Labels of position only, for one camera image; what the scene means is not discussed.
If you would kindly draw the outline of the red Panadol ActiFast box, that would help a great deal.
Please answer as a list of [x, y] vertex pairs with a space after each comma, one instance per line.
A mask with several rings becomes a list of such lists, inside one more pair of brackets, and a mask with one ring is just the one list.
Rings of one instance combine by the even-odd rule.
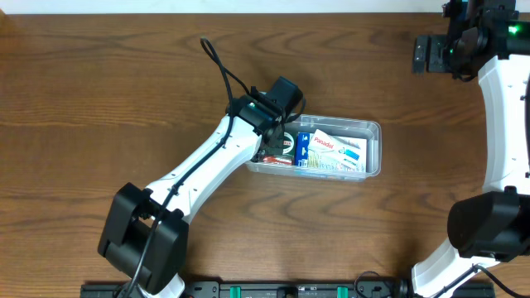
[[293, 156], [264, 156], [262, 162], [274, 165], [291, 166], [293, 163]]

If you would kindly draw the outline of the blue KoolFever box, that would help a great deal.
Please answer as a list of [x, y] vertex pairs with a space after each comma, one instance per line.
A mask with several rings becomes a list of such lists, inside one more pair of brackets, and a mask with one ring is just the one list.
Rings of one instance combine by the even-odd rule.
[[311, 141], [310, 132], [299, 132], [296, 138], [295, 166], [308, 167], [309, 150], [308, 146]]

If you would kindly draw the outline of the white Panadol box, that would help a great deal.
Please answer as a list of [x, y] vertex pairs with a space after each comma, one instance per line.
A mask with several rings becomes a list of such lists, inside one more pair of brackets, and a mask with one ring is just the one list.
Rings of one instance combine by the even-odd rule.
[[312, 133], [308, 167], [328, 171], [365, 172], [367, 140], [332, 136], [321, 130]]

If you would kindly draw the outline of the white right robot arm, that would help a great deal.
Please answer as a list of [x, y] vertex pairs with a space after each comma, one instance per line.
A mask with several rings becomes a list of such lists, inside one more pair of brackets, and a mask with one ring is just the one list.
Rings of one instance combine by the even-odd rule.
[[487, 166], [480, 195], [455, 203], [446, 240], [412, 268], [409, 297], [492, 297], [472, 286], [490, 268], [529, 254], [529, 24], [513, 0], [450, 0], [445, 35], [416, 39], [413, 70], [476, 79], [484, 98]]

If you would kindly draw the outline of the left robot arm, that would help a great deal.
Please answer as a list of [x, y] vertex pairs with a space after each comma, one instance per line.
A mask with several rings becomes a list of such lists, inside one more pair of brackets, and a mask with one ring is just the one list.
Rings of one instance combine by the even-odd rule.
[[189, 157], [144, 188], [127, 183], [113, 197], [98, 252], [129, 276], [116, 297], [178, 297], [192, 219], [204, 202], [263, 146], [282, 142], [305, 100], [271, 92], [229, 103], [219, 126]]

